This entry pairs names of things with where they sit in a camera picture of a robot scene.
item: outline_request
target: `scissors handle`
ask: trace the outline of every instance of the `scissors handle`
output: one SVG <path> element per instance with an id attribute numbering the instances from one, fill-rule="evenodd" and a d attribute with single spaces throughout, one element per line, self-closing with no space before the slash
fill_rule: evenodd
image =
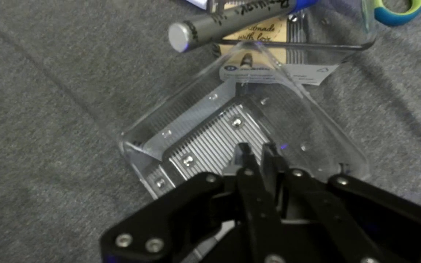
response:
<path id="1" fill-rule="evenodd" d="M 411 7 L 404 13 L 392 12 L 383 4 L 383 0 L 373 0 L 375 19 L 387 26 L 403 25 L 414 19 L 421 12 L 421 0 L 410 0 Z"/>

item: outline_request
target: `gray fabric surface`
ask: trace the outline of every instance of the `gray fabric surface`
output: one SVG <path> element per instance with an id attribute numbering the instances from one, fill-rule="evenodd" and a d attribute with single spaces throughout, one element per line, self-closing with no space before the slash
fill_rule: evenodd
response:
<path id="1" fill-rule="evenodd" d="M 99 262 L 98 238 L 150 202 L 114 142 L 212 62 L 180 55 L 182 0 L 0 1 L 0 263 Z M 363 148 L 371 183 L 421 204 L 421 15 L 311 95 Z"/>

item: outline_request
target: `gray carpet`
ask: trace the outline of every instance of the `gray carpet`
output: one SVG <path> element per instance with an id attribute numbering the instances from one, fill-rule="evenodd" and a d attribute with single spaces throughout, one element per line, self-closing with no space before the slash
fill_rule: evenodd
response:
<path id="1" fill-rule="evenodd" d="M 115 135 L 214 59 L 180 55 L 182 0 L 0 1 L 0 263 L 99 262 L 98 238 L 151 197 Z M 421 15 L 379 25 L 315 100 L 371 160 L 371 183 L 421 204 Z"/>

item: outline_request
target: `marker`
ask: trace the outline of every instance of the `marker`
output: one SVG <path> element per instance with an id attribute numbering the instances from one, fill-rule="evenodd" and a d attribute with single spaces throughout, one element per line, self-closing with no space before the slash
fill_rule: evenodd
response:
<path id="1" fill-rule="evenodd" d="M 168 29 L 168 40 L 178 52 L 221 40 L 223 37 L 272 17 L 297 12 L 318 0 L 256 0 L 221 12 L 198 15 Z"/>

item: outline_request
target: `gray marker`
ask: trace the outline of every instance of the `gray marker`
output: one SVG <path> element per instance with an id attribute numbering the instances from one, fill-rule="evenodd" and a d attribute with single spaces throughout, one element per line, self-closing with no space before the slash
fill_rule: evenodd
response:
<path id="1" fill-rule="evenodd" d="M 174 23 L 168 29 L 168 39 L 178 52 L 193 50 L 245 27 L 279 15 L 297 11 L 317 0 L 259 0 L 232 7 L 222 12 L 198 15 Z"/>

